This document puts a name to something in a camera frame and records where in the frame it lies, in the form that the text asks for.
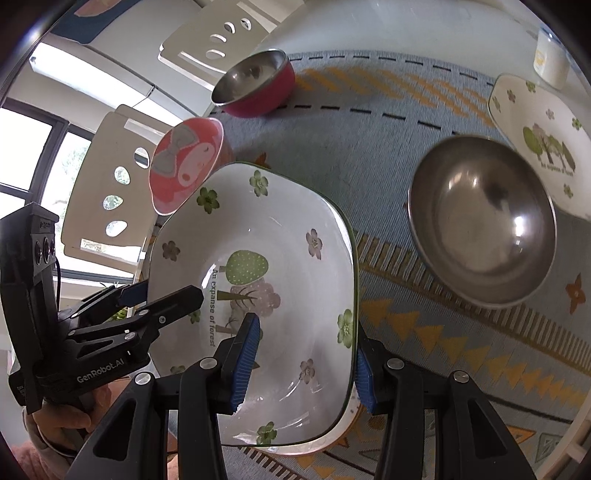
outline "orange flower pattern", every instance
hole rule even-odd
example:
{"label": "orange flower pattern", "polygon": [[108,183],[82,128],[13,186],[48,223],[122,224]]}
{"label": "orange flower pattern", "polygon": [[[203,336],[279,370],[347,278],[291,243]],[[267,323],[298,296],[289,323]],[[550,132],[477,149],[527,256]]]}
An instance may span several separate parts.
{"label": "orange flower pattern", "polygon": [[572,315],[581,303],[585,303],[585,292],[582,289],[581,274],[577,275],[574,283],[566,285],[566,293],[570,297],[570,314]]}

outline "white jar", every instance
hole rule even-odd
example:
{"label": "white jar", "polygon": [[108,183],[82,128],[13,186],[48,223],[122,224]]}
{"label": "white jar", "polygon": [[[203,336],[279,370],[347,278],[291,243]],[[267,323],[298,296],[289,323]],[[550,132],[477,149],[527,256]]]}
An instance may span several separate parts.
{"label": "white jar", "polygon": [[569,59],[562,43],[552,32],[540,28],[534,58],[536,73],[552,87],[560,90],[566,83],[569,68]]}

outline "pink cartoon bowl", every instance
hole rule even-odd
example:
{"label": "pink cartoon bowl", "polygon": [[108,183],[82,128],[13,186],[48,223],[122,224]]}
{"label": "pink cartoon bowl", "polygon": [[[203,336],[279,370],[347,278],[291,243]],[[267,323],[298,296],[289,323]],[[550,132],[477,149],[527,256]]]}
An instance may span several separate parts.
{"label": "pink cartoon bowl", "polygon": [[150,165],[154,210],[172,215],[215,170],[233,160],[219,120],[190,118],[178,124],[163,136]]}

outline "red bowl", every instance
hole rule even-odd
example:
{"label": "red bowl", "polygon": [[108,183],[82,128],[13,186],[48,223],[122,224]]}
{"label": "red bowl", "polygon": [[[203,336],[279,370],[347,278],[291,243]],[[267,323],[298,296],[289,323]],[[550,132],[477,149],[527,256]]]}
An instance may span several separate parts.
{"label": "red bowl", "polygon": [[285,102],[295,79],[284,51],[265,50],[228,70],[213,89],[212,102],[240,118],[265,115]]}

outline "pink sleeve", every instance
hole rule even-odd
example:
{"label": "pink sleeve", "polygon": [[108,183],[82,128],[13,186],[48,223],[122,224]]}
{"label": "pink sleeve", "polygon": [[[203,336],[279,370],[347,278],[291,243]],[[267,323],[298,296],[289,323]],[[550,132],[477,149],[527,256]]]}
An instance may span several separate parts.
{"label": "pink sleeve", "polygon": [[20,447],[12,447],[11,450],[17,462],[31,480],[59,480],[51,473],[51,470],[41,459],[39,452],[30,440]]}

